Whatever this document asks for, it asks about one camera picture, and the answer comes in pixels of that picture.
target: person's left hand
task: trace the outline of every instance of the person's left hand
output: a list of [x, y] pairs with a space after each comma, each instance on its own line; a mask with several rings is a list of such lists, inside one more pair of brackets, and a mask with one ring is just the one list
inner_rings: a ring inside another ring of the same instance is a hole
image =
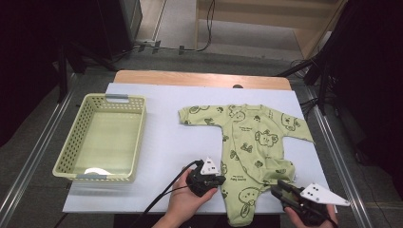
[[[176, 181], [172, 189], [184, 187], [187, 185], [186, 178], [192, 170], [187, 169]], [[182, 223], [192, 218], [205, 202], [211, 200], [218, 191], [212, 188], [201, 198], [196, 196], [189, 188], [175, 190], [171, 193], [168, 210], [162, 219], [154, 227], [179, 227]]]

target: baby onesie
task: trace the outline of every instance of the baby onesie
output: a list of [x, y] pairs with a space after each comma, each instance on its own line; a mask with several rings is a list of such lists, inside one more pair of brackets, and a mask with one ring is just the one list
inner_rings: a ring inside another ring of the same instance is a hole
[[221, 193], [233, 227], [252, 222], [260, 193], [277, 180], [293, 180], [295, 167], [284, 159], [282, 138], [313, 141], [304, 120], [264, 105], [191, 106], [179, 113], [183, 124], [221, 127]]

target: basket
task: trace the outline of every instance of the basket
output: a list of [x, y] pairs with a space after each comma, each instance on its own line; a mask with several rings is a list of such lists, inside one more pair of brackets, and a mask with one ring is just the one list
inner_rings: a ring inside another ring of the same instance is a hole
[[53, 175], [69, 180], [134, 181], [145, 115], [145, 97], [86, 95]]

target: onesie sleeve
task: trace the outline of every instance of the onesie sleeve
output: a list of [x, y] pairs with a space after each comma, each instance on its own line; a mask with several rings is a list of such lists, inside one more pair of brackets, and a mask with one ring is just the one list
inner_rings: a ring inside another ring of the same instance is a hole
[[273, 121], [275, 121], [278, 127], [282, 130], [284, 136], [289, 136], [312, 143], [314, 142], [306, 121], [274, 109], [271, 109], [271, 111], [273, 111]]
[[189, 106], [179, 110], [180, 121], [188, 125], [225, 125], [226, 106]]

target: hand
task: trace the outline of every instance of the hand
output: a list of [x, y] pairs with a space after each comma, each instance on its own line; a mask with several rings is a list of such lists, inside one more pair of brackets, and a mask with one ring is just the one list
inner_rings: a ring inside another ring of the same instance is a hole
[[[191, 169], [187, 169], [178, 181], [173, 184], [172, 189], [186, 186], [186, 178], [191, 171]], [[199, 207], [211, 200], [217, 191], [217, 188], [212, 188], [201, 198], [196, 196], [189, 188], [173, 191], [169, 199], [168, 210], [153, 227], [179, 227], [182, 223], [192, 218]]]
[[[328, 209], [328, 213], [332, 221], [334, 221], [336, 224], [337, 218], [336, 218], [336, 213], [335, 213], [335, 207], [331, 204], [326, 205]], [[305, 226], [302, 222], [302, 220], [299, 218], [297, 212], [295, 212], [291, 207], [286, 207], [284, 208], [285, 213], [287, 213], [288, 217], [290, 218], [291, 222], [293, 222], [294, 225], [296, 225], [297, 228], [312, 228], [312, 226], [308, 227]], [[333, 228], [332, 222], [329, 220], [325, 220], [319, 228]]]

